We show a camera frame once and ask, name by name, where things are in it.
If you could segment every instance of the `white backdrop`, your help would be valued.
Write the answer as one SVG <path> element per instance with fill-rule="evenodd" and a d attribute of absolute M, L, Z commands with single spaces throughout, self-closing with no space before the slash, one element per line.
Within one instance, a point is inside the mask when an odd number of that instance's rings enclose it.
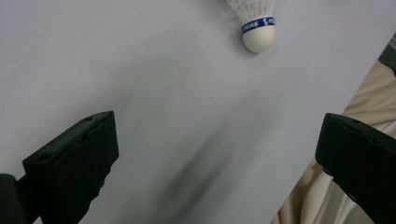
<path fill-rule="evenodd" d="M 255 55 L 224 0 L 0 1 L 0 172 L 114 110 L 120 158 L 80 223 L 269 223 L 395 11 L 277 1 L 277 43 Z"/>

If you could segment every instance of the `cloth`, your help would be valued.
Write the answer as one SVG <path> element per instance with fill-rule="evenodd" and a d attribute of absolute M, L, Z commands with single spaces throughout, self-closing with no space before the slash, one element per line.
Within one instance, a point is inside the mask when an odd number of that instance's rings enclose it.
<path fill-rule="evenodd" d="M 396 78 L 377 62 L 344 115 L 396 137 Z M 372 224 L 364 211 L 312 160 L 271 224 Z"/>

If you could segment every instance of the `white feathers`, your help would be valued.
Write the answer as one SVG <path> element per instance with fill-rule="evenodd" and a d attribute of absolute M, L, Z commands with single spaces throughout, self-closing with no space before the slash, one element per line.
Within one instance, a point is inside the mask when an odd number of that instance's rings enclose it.
<path fill-rule="evenodd" d="M 260 18 L 270 17 L 274 7 L 274 0 L 227 1 L 243 24 Z"/>

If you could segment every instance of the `black object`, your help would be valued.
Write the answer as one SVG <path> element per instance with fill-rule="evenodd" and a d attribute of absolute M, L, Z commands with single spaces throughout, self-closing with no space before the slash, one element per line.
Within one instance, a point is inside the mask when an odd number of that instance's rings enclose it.
<path fill-rule="evenodd" d="M 0 175 L 0 223 L 79 223 L 118 157 L 114 113 L 82 119 L 23 160 L 18 182 Z"/>
<path fill-rule="evenodd" d="M 396 223 L 396 140 L 358 120 L 326 114 L 316 159 L 375 223 Z"/>

